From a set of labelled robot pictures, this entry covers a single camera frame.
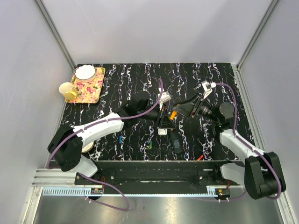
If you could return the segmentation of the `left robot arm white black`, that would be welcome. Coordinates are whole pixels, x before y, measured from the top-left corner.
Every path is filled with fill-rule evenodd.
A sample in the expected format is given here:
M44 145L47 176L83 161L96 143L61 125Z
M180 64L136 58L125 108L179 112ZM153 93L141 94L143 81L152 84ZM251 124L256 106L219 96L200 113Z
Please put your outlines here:
M92 160L82 155L83 148L102 137L122 131L137 119L154 121L158 135L167 135L168 130L175 129L166 112L165 103L170 99L167 91L162 92L157 102L149 105L149 98L144 92L132 96L104 118L80 126L60 126L48 145L49 159L55 160L63 172L74 170L84 174L90 184L97 184L101 173Z

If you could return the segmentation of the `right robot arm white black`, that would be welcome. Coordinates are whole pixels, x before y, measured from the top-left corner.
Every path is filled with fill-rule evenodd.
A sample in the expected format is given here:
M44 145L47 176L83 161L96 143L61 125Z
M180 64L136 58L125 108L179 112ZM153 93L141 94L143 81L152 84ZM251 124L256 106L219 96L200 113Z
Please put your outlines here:
M244 139L234 129L235 108L224 102L211 107L203 98L193 96L173 107L188 118L202 116L212 121L216 140L232 151L244 164L225 162L213 172L213 181L223 185L228 180L245 187L252 199L277 198L286 190L286 183L279 157L274 152L264 152Z

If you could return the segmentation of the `white remote control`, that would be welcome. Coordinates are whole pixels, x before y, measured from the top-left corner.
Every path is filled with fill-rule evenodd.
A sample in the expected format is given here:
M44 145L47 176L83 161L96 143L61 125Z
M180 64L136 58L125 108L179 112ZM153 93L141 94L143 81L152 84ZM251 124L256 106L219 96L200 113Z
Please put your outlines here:
M158 135L166 136L167 133L168 133L167 129L162 129L162 128L158 129Z

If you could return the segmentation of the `black remote control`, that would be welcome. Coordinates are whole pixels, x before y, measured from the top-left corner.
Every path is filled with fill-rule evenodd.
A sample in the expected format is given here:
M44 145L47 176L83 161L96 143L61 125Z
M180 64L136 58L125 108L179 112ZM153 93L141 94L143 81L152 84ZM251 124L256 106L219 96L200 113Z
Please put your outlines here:
M175 154L183 153L184 150L183 150L183 147L182 147L182 144L180 141L179 134L175 130L171 129L169 132L169 135L170 135L171 144L173 147L173 152Z

